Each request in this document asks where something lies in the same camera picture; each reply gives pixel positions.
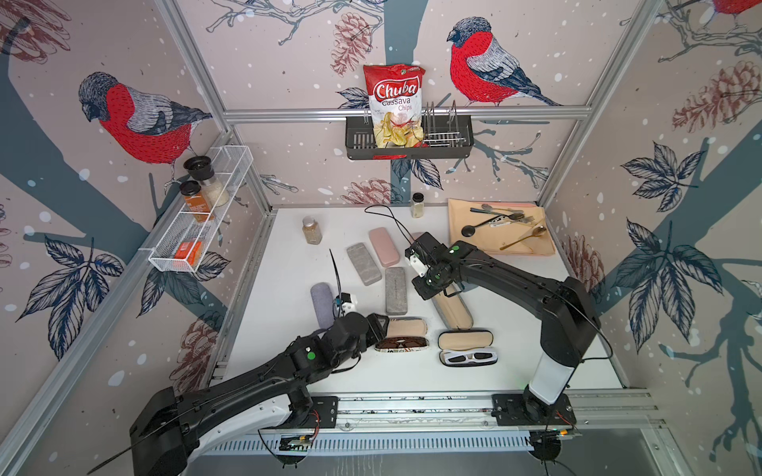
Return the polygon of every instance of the cassava chips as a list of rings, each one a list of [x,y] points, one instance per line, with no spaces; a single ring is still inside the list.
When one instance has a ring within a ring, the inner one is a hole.
[[[420,66],[363,66],[376,147],[415,147],[421,128]]]

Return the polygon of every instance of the glass spice jar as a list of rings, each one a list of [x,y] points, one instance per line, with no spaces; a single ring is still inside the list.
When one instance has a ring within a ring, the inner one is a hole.
[[[185,199],[185,203],[188,205],[188,209],[193,212],[193,217],[199,223],[204,223],[207,220],[214,220],[212,214],[212,207],[209,206],[207,199],[201,193],[201,186],[195,180],[189,180],[184,182],[180,186],[180,193]]]
[[[413,193],[413,200],[410,202],[410,213],[413,218],[421,218],[424,215],[424,194]]]
[[[201,193],[211,206],[217,207],[228,203],[230,194],[225,190],[225,184],[214,174],[211,158],[205,155],[191,157],[185,161],[183,167],[199,183]]]
[[[311,216],[305,216],[302,219],[302,232],[304,232],[304,238],[308,244],[320,244],[323,239],[323,234],[320,232],[320,225],[317,220]]]

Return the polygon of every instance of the orange box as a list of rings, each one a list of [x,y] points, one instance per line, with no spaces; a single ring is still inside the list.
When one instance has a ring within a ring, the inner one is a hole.
[[[200,241],[196,241],[196,244],[194,244],[192,241],[183,241],[180,243],[178,252],[174,254],[174,258],[176,260],[187,260],[191,266],[195,267],[200,249]]]

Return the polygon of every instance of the orange spice jar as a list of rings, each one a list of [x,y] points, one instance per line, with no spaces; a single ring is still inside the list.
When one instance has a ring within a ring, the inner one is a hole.
[[[201,186],[198,182],[195,180],[184,182],[180,186],[180,193],[182,193],[185,203],[188,204],[188,210],[194,214],[193,217],[197,222],[204,223],[207,216],[209,216],[209,220],[214,220],[214,215],[211,214],[212,209],[207,199],[201,194]]]

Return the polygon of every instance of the sunglasses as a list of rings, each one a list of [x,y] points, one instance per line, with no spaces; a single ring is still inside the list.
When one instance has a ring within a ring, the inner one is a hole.
[[[376,350],[379,352],[413,352],[426,348],[426,337],[387,337],[376,342]]]
[[[443,350],[439,360],[448,367],[490,366],[498,361],[498,353],[491,347],[471,350]]]

